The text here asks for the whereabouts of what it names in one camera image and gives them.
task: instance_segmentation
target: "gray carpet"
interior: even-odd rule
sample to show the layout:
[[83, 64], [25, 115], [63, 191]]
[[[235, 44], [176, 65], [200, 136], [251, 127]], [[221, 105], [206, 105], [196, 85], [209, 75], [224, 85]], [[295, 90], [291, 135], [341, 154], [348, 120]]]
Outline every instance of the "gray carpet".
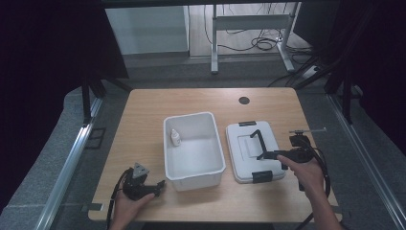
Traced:
[[[214, 76], [210, 73], [209, 63], [205, 63], [207, 61], [204, 60], [200, 62], [182, 65], [160, 65], [154, 62], [150, 66], [146, 64], [144, 67], [129, 67], [130, 79], [123, 82], [133, 88], [266, 87], [275, 78], [286, 74], [282, 62], [276, 57], [266, 61], [223, 59], [219, 65], [219, 74]], [[285, 86], [287, 80], [278, 81], [275, 86]], [[326, 133], [314, 133], [313, 137], [317, 147], [326, 155], [332, 188], [343, 212], [343, 223], [349, 229], [395, 229], [391, 216], [323, 92], [324, 82], [325, 79], [314, 82], [298, 91], [298, 96], [309, 126], [328, 129]], [[103, 222], [90, 220], [81, 208], [92, 201], [128, 94], [107, 81], [103, 84], [107, 94], [94, 126], [95, 135], [96, 132], [105, 131], [102, 143], [99, 148], [97, 140], [87, 143], [87, 149], [81, 156], [52, 229], [104, 228]], [[64, 112], [59, 123], [38, 161], [9, 206], [4, 209], [0, 218], [0, 229], [34, 228], [82, 122], [79, 92], [78, 89], [66, 96]], [[374, 125], [357, 101], [352, 103], [351, 114], [354, 127], [404, 207], [406, 204], [406, 186], [402, 181], [405, 171], [402, 167], [405, 164], [404, 155]], [[140, 229], [142, 225], [133, 223], [129, 229]], [[184, 229], [182, 225], [161, 226], [166, 229]], [[297, 223], [273, 224], [277, 230], [294, 229], [296, 226]], [[250, 226], [253, 229], [272, 229], [270, 226], [267, 227]], [[309, 224], [305, 229], [314, 229], [314, 225]]]

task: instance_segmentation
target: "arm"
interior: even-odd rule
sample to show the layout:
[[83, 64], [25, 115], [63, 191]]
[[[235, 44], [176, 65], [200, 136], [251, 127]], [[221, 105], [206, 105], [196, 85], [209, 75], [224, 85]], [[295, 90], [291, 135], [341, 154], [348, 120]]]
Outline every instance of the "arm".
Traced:
[[281, 155], [278, 155], [278, 160], [288, 166], [304, 186], [304, 192], [313, 210], [316, 228], [319, 230], [341, 230], [340, 223], [325, 194], [323, 173], [317, 161], [312, 159], [307, 163], [298, 164]]
[[135, 219], [138, 212], [149, 203], [155, 194], [149, 194], [141, 199], [134, 201], [129, 199], [123, 191], [119, 190], [116, 196], [116, 205], [114, 207], [113, 223], [109, 230], [124, 230], [126, 226]]

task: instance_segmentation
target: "white metal table frame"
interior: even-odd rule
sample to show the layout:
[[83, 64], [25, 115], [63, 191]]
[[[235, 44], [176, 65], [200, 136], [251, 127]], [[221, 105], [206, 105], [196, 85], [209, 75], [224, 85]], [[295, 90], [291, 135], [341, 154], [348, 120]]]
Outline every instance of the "white metal table frame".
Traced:
[[286, 43], [292, 31], [298, 5], [299, 3], [295, 2], [289, 14], [232, 16], [217, 16], [216, 5], [213, 5], [212, 74], [218, 73], [217, 31], [262, 29], [285, 29], [282, 42], [278, 41], [277, 47], [287, 72], [294, 72], [295, 68], [286, 52]]

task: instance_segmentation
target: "white bottle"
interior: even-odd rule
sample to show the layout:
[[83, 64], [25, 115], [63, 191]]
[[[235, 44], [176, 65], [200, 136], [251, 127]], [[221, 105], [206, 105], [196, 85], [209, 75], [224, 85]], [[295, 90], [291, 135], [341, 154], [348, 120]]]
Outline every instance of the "white bottle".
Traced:
[[180, 136], [179, 136], [179, 133], [175, 129], [172, 130], [172, 132], [170, 134], [170, 138], [172, 139], [172, 143], [175, 146], [180, 146], [180, 142], [181, 142]]

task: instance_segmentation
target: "hand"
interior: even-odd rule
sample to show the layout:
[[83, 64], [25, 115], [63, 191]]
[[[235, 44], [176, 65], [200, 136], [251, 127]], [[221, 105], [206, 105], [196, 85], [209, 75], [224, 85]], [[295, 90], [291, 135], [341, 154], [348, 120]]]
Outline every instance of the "hand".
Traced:
[[304, 186], [304, 192], [308, 198], [324, 194], [323, 172], [315, 158], [302, 164], [296, 163], [282, 155], [278, 155], [277, 158], [295, 173], [299, 182]]
[[141, 208], [149, 203], [154, 197], [155, 194], [149, 194], [134, 201], [128, 198], [122, 190], [119, 190], [115, 199], [114, 217], [110, 230], [125, 229], [126, 226], [135, 219]]

